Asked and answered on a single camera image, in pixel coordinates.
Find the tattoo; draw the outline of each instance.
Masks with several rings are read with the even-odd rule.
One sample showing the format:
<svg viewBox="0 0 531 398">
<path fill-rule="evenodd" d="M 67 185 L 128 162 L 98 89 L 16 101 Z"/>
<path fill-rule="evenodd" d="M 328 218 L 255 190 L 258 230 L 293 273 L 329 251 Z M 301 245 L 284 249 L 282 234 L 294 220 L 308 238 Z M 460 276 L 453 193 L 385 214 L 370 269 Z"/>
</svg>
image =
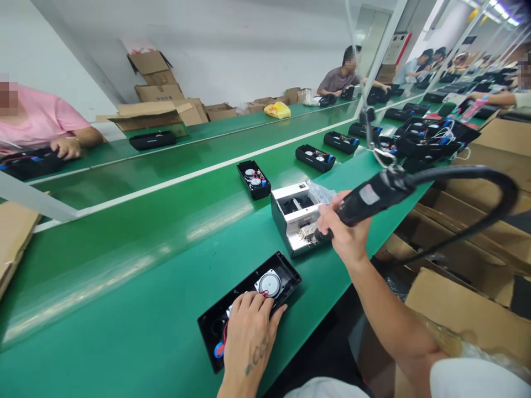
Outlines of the tattoo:
<svg viewBox="0 0 531 398">
<path fill-rule="evenodd" d="M 258 362 L 265 357 L 267 349 L 269 348 L 269 338 L 264 336 L 260 345 L 254 348 L 253 360 L 245 368 L 245 376 L 248 376 L 253 368 L 258 365 Z"/>
</svg>

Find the yellow bag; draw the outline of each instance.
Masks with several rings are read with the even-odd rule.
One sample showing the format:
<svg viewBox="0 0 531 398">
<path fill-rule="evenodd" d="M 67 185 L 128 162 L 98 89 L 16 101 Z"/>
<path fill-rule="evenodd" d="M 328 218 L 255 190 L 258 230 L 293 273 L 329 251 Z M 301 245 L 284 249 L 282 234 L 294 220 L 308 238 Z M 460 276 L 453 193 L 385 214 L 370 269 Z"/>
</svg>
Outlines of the yellow bag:
<svg viewBox="0 0 531 398">
<path fill-rule="evenodd" d="M 266 105 L 264 112 L 277 119 L 284 119 L 291 116 L 291 110 L 284 102 L 275 102 L 274 104 Z"/>
</svg>

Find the pink shirt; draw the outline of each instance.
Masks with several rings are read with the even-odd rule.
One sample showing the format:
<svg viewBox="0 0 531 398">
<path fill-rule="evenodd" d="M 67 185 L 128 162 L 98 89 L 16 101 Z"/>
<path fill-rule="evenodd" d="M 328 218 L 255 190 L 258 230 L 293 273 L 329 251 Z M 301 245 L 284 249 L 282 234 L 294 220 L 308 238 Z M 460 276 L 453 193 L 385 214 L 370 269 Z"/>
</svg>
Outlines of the pink shirt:
<svg viewBox="0 0 531 398">
<path fill-rule="evenodd" d="M 78 111 L 58 96 L 18 85 L 18 98 L 28 120 L 19 125 L 0 121 L 0 155 L 22 151 L 5 141 L 23 149 L 37 149 L 54 139 L 71 137 L 69 132 L 73 130 L 90 127 Z"/>
</svg>

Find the white shirt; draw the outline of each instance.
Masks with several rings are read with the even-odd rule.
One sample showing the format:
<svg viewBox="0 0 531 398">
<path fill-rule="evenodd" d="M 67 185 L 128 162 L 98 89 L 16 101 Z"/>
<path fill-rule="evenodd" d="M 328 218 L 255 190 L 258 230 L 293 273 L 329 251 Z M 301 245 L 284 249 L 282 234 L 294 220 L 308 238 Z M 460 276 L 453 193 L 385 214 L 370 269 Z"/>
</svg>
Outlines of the white shirt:
<svg viewBox="0 0 531 398">
<path fill-rule="evenodd" d="M 531 386 L 510 371 L 482 359 L 449 358 L 430 372 L 432 398 L 529 398 Z M 284 398 L 368 398 L 361 389 L 330 378 L 314 378 Z"/>
<path fill-rule="evenodd" d="M 531 108 L 531 90 L 527 90 L 527 92 L 523 93 L 516 93 L 516 107 L 517 108 Z"/>
<path fill-rule="evenodd" d="M 417 58 L 413 58 L 411 61 L 408 61 L 404 67 L 397 72 L 397 75 L 393 79 L 393 83 L 404 84 L 406 75 L 408 73 L 416 72 L 418 67 Z"/>
</svg>

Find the pink bottle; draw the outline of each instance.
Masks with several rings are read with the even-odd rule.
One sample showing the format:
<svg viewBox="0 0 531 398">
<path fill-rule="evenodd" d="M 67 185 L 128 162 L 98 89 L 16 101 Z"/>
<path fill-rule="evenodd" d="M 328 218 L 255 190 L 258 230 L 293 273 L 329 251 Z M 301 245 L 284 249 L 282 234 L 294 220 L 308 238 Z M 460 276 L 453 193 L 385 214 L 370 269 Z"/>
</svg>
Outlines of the pink bottle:
<svg viewBox="0 0 531 398">
<path fill-rule="evenodd" d="M 470 106 L 464 112 L 463 116 L 461 116 L 460 121 L 463 123 L 467 123 L 470 119 L 472 119 L 476 112 L 479 111 L 480 108 L 488 102 L 488 95 L 489 94 L 486 94 L 484 97 L 475 100 L 472 106 Z"/>
</svg>

